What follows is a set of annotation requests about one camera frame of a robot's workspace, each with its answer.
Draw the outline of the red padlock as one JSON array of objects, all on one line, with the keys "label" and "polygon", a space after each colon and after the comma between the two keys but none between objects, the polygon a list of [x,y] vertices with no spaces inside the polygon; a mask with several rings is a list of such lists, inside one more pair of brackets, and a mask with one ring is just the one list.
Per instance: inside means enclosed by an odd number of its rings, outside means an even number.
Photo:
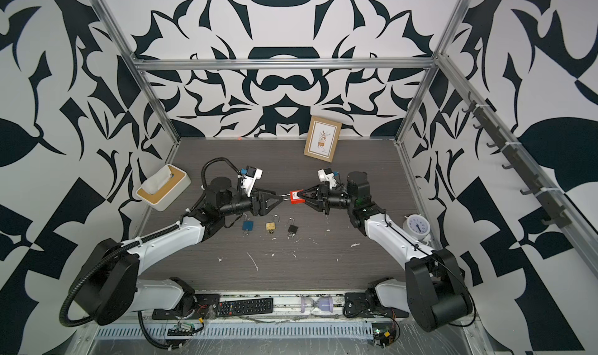
[{"label": "red padlock", "polygon": [[292,204],[305,203],[305,200],[302,199],[302,197],[299,196],[300,192],[301,192],[301,190],[290,192],[290,199],[291,199],[291,203]]}]

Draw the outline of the black padlock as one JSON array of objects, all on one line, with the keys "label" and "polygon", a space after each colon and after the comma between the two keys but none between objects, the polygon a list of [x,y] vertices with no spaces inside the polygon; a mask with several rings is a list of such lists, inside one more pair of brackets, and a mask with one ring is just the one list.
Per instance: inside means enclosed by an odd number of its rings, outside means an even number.
[{"label": "black padlock", "polygon": [[297,234],[298,227],[294,224],[294,218],[290,217],[287,222],[287,234],[290,238],[294,238]]}]

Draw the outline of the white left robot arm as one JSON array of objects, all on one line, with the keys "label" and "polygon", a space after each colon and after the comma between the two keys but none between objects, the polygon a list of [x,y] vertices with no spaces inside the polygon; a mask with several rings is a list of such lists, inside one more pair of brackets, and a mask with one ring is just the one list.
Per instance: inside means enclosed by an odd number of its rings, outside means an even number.
[{"label": "white left robot arm", "polygon": [[227,227],[228,216],[266,216],[284,200],[274,191],[256,188],[262,170],[237,168],[227,158],[214,158],[202,167],[202,195],[174,224],[154,233],[116,242],[101,241],[73,281],[59,309],[67,328],[89,322],[107,325],[125,313],[169,311],[178,319],[194,315],[198,301],[184,280],[141,280],[149,267],[182,249],[207,241]]}]

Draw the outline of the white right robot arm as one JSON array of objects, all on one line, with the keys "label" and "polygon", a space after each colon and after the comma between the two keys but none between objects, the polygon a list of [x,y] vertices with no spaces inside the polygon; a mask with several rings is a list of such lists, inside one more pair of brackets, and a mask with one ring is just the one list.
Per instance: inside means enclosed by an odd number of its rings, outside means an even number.
[{"label": "white right robot arm", "polygon": [[346,184],[329,169],[318,173],[319,184],[300,190],[297,197],[320,213],[345,210],[350,223],[378,243],[396,260],[405,280],[388,279],[374,286],[384,308],[409,313],[426,332],[444,325],[460,326],[460,319],[477,315],[477,307],[464,281],[455,255],[428,245],[431,225],[422,215],[408,216],[402,225],[373,199],[368,176],[353,171]]}]

